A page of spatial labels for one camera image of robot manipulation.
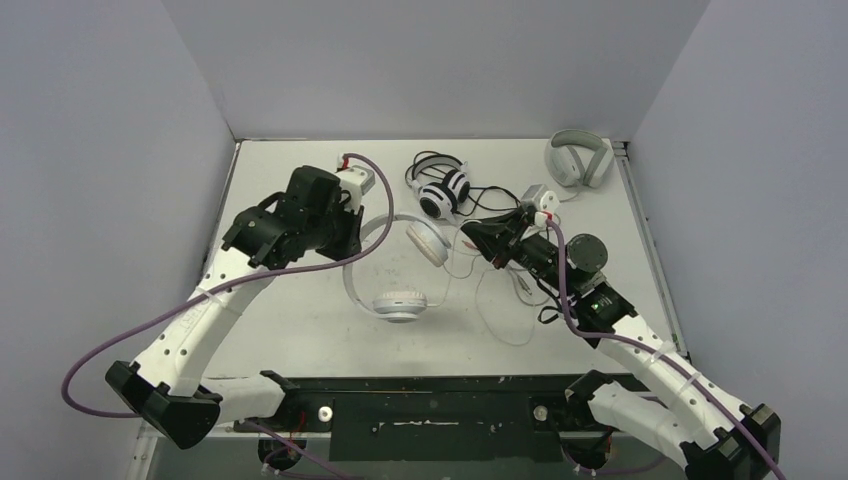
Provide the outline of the white wired headphones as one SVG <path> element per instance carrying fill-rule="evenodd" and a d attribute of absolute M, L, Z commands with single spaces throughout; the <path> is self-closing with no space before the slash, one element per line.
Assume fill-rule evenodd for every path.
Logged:
<path fill-rule="evenodd" d="M 454 279 L 465 280 L 472 276 L 474 265 L 470 264 L 469 272 L 463 276 L 452 270 L 455 259 L 460 254 L 456 250 L 457 235 L 461 233 L 460 230 L 454 232 L 455 237 L 449 238 L 434 221 L 408 212 L 397 212 L 392 216 L 384 214 L 369 220 L 360 229 L 360 239 L 362 242 L 366 242 L 367 237 L 374 231 L 385 232 L 387 227 L 397 222 L 406 226 L 405 233 L 409 241 L 424 257 L 424 260 L 429 263 L 429 266 L 434 269 L 442 269 L 445 272 L 447 282 L 441 299 L 437 302 L 429 299 L 426 293 L 411 288 L 409 282 L 401 278 L 401 275 L 408 273 L 412 266 L 417 270 L 424 268 L 422 261 L 414 260 L 410 262 L 405 256 L 392 258 L 384 264 L 383 270 L 376 268 L 368 274 L 366 278 L 371 282 L 376 281 L 377 277 L 382 274 L 387 275 L 392 287 L 390 290 L 375 296 L 369 302 L 365 301 L 357 292 L 352 264 L 342 267 L 342 278 L 349 299 L 362 311 L 389 323 L 410 323 L 417 321 L 421 314 L 427 310 L 444 305 L 450 293 L 451 282 Z"/>

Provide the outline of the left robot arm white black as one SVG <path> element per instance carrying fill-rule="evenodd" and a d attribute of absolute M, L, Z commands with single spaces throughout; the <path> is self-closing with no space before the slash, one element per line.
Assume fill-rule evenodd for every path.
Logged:
<path fill-rule="evenodd" d="M 117 361 L 105 379 L 118 396 L 181 449 L 217 425 L 262 418 L 284 430 L 299 403 L 270 371 L 248 377 L 207 377 L 218 347 L 250 303 L 280 272 L 308 251 L 334 261 L 361 251 L 363 196 L 375 174 L 363 167 L 336 172 L 302 166 L 287 188 L 233 220 L 189 308 L 132 361 Z"/>

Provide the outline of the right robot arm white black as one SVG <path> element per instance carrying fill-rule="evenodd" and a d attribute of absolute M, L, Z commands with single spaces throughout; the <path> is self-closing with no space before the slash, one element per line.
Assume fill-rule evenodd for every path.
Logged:
<path fill-rule="evenodd" d="M 674 461 L 689 479 L 784 478 L 777 413 L 726 392 L 663 340 L 607 281 L 608 250 L 599 238 L 566 238 L 549 214 L 529 207 L 472 220 L 460 230 L 493 267 L 524 268 L 547 289 L 574 335 L 655 397 L 648 400 L 590 371 L 565 391 L 574 425 L 627 433 Z"/>

